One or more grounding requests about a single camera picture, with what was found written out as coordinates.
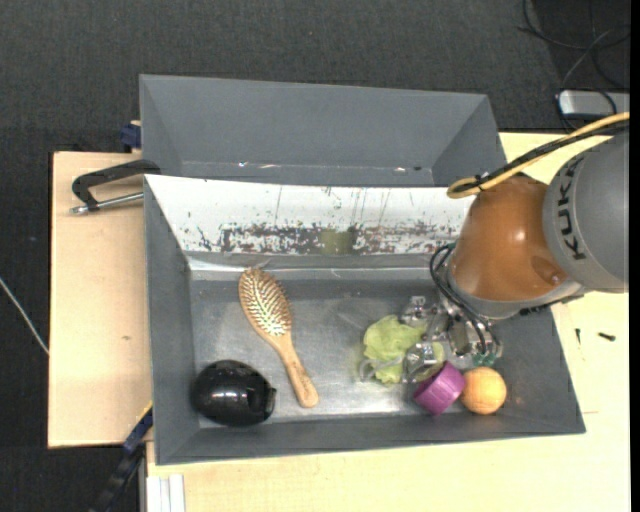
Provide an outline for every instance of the purple cup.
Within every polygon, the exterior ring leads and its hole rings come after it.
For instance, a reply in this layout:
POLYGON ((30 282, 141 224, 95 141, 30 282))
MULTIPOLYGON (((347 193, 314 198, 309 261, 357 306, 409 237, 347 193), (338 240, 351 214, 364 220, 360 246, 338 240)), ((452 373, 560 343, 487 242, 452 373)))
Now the purple cup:
POLYGON ((434 416, 442 414, 457 400, 464 389, 462 374, 449 361, 413 392, 413 399, 434 416))

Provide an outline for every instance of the black cable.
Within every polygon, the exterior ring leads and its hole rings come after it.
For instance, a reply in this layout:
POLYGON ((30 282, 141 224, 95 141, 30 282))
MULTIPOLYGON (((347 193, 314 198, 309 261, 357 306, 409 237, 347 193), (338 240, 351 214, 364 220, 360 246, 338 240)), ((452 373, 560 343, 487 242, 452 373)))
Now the black cable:
MULTIPOLYGON (((582 46, 582 45, 578 45, 578 44, 572 44, 572 43, 568 43, 565 41, 560 41, 558 39, 554 39, 549 37, 547 34, 545 34, 544 32, 538 30, 532 20, 531 17, 529 16, 529 9, 527 7, 527 3, 528 0, 523 0, 522 1, 522 12, 523 12, 523 17, 526 23, 526 27, 518 27, 519 30, 526 32, 534 37, 537 37, 549 44, 555 45, 555 46, 559 46, 561 48, 566 48, 569 50, 576 50, 576 51, 581 51, 583 52, 583 54, 576 60, 576 62, 571 66, 571 68, 569 69, 569 71, 564 75, 563 79, 562 79, 562 86, 561 89, 564 89, 566 87, 566 84, 569 80, 569 77, 571 75, 573 75, 573 73, 575 73, 576 69, 580 66, 580 64, 582 64, 584 62, 584 60, 587 57, 590 57, 590 60, 594 66, 594 69, 596 70, 596 72, 607 82, 609 82, 610 84, 612 84, 614 87, 616 87, 617 89, 621 89, 621 90, 628 90, 628 87, 625 87, 625 85, 623 83, 621 83, 619 80, 614 79, 613 77, 611 77, 607 72, 605 72, 605 70, 602 68, 601 64, 600 64, 600 51, 601 50, 605 50, 608 48, 613 48, 621 43, 623 43, 624 41, 626 41, 627 39, 629 39, 631 37, 631 24, 630 23, 623 23, 620 25, 616 25, 613 28, 610 28, 600 34, 598 34, 598 31, 596 29, 596 25, 595 25, 595 16, 594 16, 594 8, 593 8, 593 0, 589 0, 589 4, 588 4, 588 8, 589 8, 589 27, 590 27, 590 32, 591 32, 591 40, 589 42, 588 45, 586 46, 582 46), (612 33, 622 29, 622 28, 628 28, 627 33, 625 33, 623 36, 614 39, 613 41, 609 42, 609 43, 604 43, 603 40, 606 39, 608 36, 610 36, 612 33)), ((615 102, 613 102, 613 100, 611 99, 611 97, 606 94, 606 92, 604 92, 601 88, 590 88, 588 89, 592 92, 596 92, 601 94, 607 101, 608 103, 613 107, 612 108, 612 112, 613 114, 617 113, 617 108, 615 107, 615 102)), ((569 119, 563 114, 562 110, 560 109, 560 105, 558 103, 558 95, 556 95, 556 106, 558 107, 558 114, 560 115, 560 118, 562 120, 562 123, 564 124, 566 129, 570 129, 570 130, 575 130, 576 126, 569 121, 569 119)))
POLYGON ((543 144, 541 146, 536 147, 535 149, 532 149, 531 151, 525 153, 524 155, 516 158, 515 160, 513 160, 512 162, 509 162, 508 164, 504 165, 503 167, 500 167, 499 169, 496 169, 495 171, 493 171, 490 174, 487 174, 486 176, 482 176, 482 177, 477 177, 476 181, 472 182, 472 183, 466 183, 463 185, 460 185, 459 187, 457 187, 455 189, 456 193, 460 193, 460 192, 464 192, 465 190, 469 190, 475 187, 480 187, 482 188, 482 185, 486 184, 487 182, 493 180, 494 178, 509 172, 510 170, 514 169, 515 167, 522 165, 524 163, 529 162, 530 160, 533 160, 534 158, 537 158, 539 156, 543 156, 543 155, 547 155, 549 153, 552 153, 553 151, 556 151, 557 149, 563 148, 565 146, 568 146, 570 144, 573 144, 575 142, 579 142, 581 140, 587 139, 589 137, 593 137, 595 135, 615 135, 616 133, 619 133, 621 131, 627 130, 629 128, 629 120, 623 120, 623 121, 618 121, 616 123, 612 123, 610 125, 607 126, 603 126, 601 128, 597 128, 595 130, 589 131, 589 132, 585 132, 579 135, 576 135, 574 137, 568 137, 565 139, 560 139, 560 140, 554 140, 551 142, 547 142, 546 144, 543 144))
POLYGON ((431 274, 431 279, 435 283, 438 290, 447 298, 447 300, 449 300, 449 302, 451 302, 453 305, 457 306, 462 311, 462 314, 467 317, 469 322, 471 322, 471 325, 473 326, 476 334, 478 335, 478 338, 480 339, 482 353, 485 354, 487 351, 487 342, 482 329, 480 329, 480 326, 482 325, 485 331, 491 335, 496 346, 499 345, 498 338, 491 330, 488 321, 482 319, 480 315, 473 312, 467 305, 465 305, 463 300, 457 296, 457 293, 452 288, 448 287, 438 274, 438 271, 440 270, 444 262, 453 252, 454 247, 455 244, 443 245, 442 247, 438 248, 433 254, 433 256, 431 257, 431 261, 429 262, 429 272, 431 274), (446 254, 443 257, 439 258, 441 253, 444 251, 447 251, 446 254))
MULTIPOLYGON (((576 44, 571 44, 571 43, 566 43, 564 41, 559 41, 557 39, 553 39, 551 37, 549 37, 547 34, 545 34, 544 32, 541 32, 540 30, 538 30, 537 28, 534 27, 533 22, 531 21, 531 17, 529 16, 529 10, 527 9, 527 2, 528 0, 522 0, 522 10, 524 13, 524 19, 525 22, 527 24, 526 27, 518 27, 518 30, 521 30, 522 32, 525 32, 529 35, 535 36, 538 39, 542 39, 543 41, 553 44, 555 46, 560 46, 561 48, 567 48, 569 50, 577 50, 577 51, 585 51, 589 45, 587 46, 582 46, 582 45, 576 45, 576 44)), ((624 41, 626 41, 627 39, 629 39, 631 37, 631 34, 625 34, 623 37, 621 37, 620 39, 614 40, 610 43, 607 44, 603 44, 599 47, 600 50, 603 49, 607 49, 607 48, 612 48, 614 46, 619 45, 620 43, 623 43, 624 41)))

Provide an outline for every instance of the metal clamp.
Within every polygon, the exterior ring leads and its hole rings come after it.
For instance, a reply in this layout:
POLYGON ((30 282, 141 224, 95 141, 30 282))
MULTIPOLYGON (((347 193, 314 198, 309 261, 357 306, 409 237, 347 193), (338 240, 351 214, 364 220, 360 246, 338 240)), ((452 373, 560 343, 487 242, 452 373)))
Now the metal clamp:
POLYGON ((102 208, 142 199, 142 192, 139 192, 136 194, 107 199, 105 201, 98 201, 89 191, 91 187, 129 178, 130 176, 135 176, 137 174, 160 174, 160 168, 149 160, 136 160, 135 162, 128 162, 126 164, 116 165, 114 167, 78 176, 71 185, 71 190, 78 199, 84 203, 84 205, 76 206, 75 208, 71 208, 69 211, 75 214, 95 212, 102 208))

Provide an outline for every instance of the wooden hairbrush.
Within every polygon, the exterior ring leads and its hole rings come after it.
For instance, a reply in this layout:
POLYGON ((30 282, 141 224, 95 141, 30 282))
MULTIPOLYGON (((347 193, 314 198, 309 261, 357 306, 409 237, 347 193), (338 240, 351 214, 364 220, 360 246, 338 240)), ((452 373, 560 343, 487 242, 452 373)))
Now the wooden hairbrush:
POLYGON ((298 402, 314 407, 318 392, 293 348, 291 311, 282 286, 264 270, 249 268, 240 276, 238 293, 249 323, 282 359, 298 402))

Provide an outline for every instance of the black carpet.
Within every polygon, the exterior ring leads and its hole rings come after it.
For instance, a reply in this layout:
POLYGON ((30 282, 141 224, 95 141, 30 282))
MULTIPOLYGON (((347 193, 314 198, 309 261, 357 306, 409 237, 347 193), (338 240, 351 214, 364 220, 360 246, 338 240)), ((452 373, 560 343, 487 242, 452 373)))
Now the black carpet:
MULTIPOLYGON (((588 46, 587 4, 537 0, 529 12, 588 46)), ((592 4, 597 30, 630 23, 630 0, 592 4)), ((583 53, 521 30, 512 0, 4 0, 0 27, 0 276, 45 337, 48 154, 122 151, 140 73, 478 92, 501 130, 555 131, 553 95, 583 53)), ((628 88, 627 44, 565 85, 628 88)), ((2 292, 0 327, 0 510, 86 510, 118 449, 46 450, 47 359, 2 292)), ((118 510, 136 499, 129 490, 118 510)))

